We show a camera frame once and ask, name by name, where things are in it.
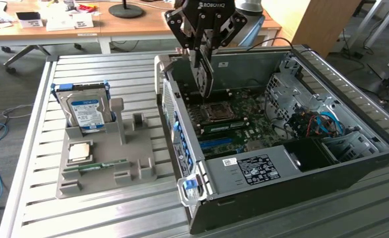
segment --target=hard drive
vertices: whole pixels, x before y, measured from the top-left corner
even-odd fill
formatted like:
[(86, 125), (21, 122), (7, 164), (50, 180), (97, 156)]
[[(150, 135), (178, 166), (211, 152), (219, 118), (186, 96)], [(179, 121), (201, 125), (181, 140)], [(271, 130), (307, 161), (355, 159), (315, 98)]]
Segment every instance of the hard drive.
[(78, 126), (82, 133), (103, 130), (113, 121), (109, 108), (109, 84), (51, 84), (51, 94), (61, 105), (67, 126)]

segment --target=caster wheel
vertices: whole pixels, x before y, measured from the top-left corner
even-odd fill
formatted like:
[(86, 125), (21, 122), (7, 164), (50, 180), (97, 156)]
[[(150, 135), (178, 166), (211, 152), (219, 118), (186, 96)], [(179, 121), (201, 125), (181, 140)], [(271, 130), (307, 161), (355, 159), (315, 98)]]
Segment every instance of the caster wheel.
[(81, 50), (81, 49), (82, 49), (82, 47), (81, 47), (79, 44), (74, 44), (74, 48), (75, 48), (77, 50)]
[(14, 68), (6, 68), (5, 69), (6, 70), (6, 72), (9, 73), (9, 74), (14, 74), (15, 73), (15, 69)]
[(2, 46), (2, 47), (1, 47), (1, 51), (5, 52), (5, 53), (10, 53), (10, 48)]

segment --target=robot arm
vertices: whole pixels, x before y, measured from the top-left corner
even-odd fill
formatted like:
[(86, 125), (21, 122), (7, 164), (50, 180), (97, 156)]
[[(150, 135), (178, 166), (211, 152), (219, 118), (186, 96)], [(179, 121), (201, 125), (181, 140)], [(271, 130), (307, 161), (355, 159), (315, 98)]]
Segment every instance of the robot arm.
[(189, 49), (198, 91), (207, 97), (213, 84), (211, 51), (230, 43), (246, 18), (235, 11), (234, 0), (185, 0), (178, 9), (165, 12), (165, 20), (182, 48)]

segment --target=blue expansion slot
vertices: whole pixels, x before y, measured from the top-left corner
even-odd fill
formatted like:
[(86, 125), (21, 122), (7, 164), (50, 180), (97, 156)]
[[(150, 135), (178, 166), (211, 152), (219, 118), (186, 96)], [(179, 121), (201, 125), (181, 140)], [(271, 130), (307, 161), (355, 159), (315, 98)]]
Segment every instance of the blue expansion slot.
[(211, 146), (217, 146), (217, 145), (231, 143), (231, 141), (233, 141), (231, 138), (210, 140), (210, 141), (199, 142), (199, 147), (201, 148), (206, 148), (206, 147), (211, 147)]

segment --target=hard drive label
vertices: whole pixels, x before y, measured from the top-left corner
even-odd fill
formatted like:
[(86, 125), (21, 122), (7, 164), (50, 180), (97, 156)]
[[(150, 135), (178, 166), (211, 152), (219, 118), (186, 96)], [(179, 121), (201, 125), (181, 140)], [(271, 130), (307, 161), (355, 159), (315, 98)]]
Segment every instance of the hard drive label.
[(98, 100), (74, 101), (70, 105), (81, 128), (95, 130), (103, 126), (101, 112), (97, 111)]
[(278, 171), (267, 155), (238, 160), (237, 163), (245, 180), (250, 185), (279, 178)]

